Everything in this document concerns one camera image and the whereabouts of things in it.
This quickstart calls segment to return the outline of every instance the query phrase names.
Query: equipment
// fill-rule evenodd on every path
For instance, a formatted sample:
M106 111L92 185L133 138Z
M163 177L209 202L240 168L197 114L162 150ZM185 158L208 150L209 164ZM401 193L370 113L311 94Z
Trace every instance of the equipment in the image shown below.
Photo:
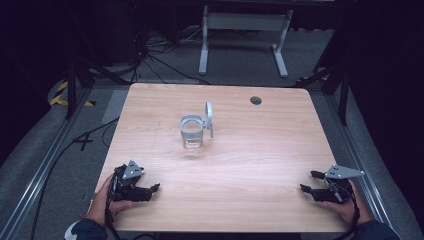
M312 195L316 202L344 203L353 195L350 177L365 175L364 171L358 171L347 167L333 165L326 173L311 171L314 178L323 179L327 189L312 189L309 186L300 184L303 192Z
M113 216L112 212L109 210L110 203L112 201L117 202L122 200L148 202L152 198L153 193L159 189L159 183L150 188L135 186L138 180L140 180L143 172L144 168L139 167L132 160L130 160L128 166L123 164L122 166L115 168L115 173L113 174L106 199L105 223L116 240L121 240L121 237L113 226Z
M132 202L150 201L152 194L159 189L160 184L155 184L150 188L136 187L135 184L141 178L144 168L140 168L134 161L130 161L115 168L115 176L112 179L112 200L114 202L128 200Z

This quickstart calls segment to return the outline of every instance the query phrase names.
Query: human hand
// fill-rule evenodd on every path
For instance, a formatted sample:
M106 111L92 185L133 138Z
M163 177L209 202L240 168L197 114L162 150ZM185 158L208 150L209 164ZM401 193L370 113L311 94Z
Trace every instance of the human hand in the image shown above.
M356 203L359 208L360 217L358 219L358 225L368 222L372 220L371 214L368 212L368 209L365 206L363 199L359 196L358 191L356 189L355 184L350 181L352 185L353 193L355 194ZM352 225L353 216L355 214L354 204L352 199L349 199L347 202L343 204L333 203L333 202L321 202L322 207L325 207L333 212L336 212L340 215L340 217L345 221L349 226Z
M106 199L107 193L109 191L109 186L111 184L112 176L109 176L106 181L103 183L100 190L97 192L96 197L91 204L91 208L88 211L87 218L93 219L101 224L105 222L105 209L106 209ZM128 208L131 208L133 202L131 201L119 201L119 202L111 202L109 206L109 210L112 214L115 214L119 211L124 211Z

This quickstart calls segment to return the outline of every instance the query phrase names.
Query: gray carpet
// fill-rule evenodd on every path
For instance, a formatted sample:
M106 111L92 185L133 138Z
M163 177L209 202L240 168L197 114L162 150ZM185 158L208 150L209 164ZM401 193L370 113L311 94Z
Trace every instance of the gray carpet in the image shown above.
M193 42L169 53L153 55L187 76L182 76L155 59L146 58L146 63L139 66L136 78L138 82L199 83L196 79L189 79L193 76L214 85L289 86L299 77L312 75L312 69L331 35L331 31L290 31L283 47L283 56L289 72L287 79L279 76L270 51L270 45L278 39L278 35L260 33L256 37L248 38L232 32L216 33L210 39L208 72L205 76L199 76L197 73L200 44ZM122 77L130 80L132 73ZM336 127L337 119L330 114L330 106L326 100L327 98L337 99L337 95L322 96L320 92L314 90L318 86L319 84L312 84L308 89L335 159L340 165L351 166L352 160L348 147ZM88 99L96 101L96 105L81 109L61 149L82 133L119 116L127 89L128 87L118 86L111 80L98 79ZM19 203L26 186L54 142L58 129L62 124L66 124L65 115L65 106L53 106L51 111L20 142L0 169L2 213L0 226L6 224ZM352 95L349 98L347 117L348 130L354 139L357 153L379 189L395 230L404 240L424 239L413 212L375 149ZM66 228L77 221L80 213L87 210L115 126L92 133L90 139L93 142L88 143L84 151L81 151L81 144L73 144L60 157L46 187L35 239L62 239ZM18 231L14 239L29 239L37 202L38 199L32 204L29 212L24 214L22 224L17 226ZM122 237L131 239L139 233L121 234ZM302 239L332 239L336 236L338 234L308 233L302 234Z

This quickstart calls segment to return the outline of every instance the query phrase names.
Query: wooden tabletop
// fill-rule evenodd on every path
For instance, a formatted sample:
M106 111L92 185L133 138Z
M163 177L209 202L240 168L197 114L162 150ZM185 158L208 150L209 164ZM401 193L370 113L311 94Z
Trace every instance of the wooden tabletop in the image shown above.
M253 96L262 103L250 102ZM212 102L214 138L183 147L180 120L205 117ZM303 89L133 84L98 190L115 167L134 160L139 187L161 186L150 202L115 217L119 230L187 232L343 232L299 184L335 163L317 113Z

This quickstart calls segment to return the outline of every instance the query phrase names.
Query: metal stand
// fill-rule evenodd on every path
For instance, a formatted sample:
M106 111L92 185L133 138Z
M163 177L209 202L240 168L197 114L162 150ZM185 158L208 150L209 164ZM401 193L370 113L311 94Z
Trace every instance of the metal stand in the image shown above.
M287 30L290 25L293 11L287 11L286 15L260 15L260 14L233 14L233 13L209 13L208 6L203 9L202 34L203 43L200 54L199 74L205 75L208 63L208 30L209 29L238 29L258 31L280 31L278 44L273 44L272 49L277 62L280 76L288 77L281 49Z

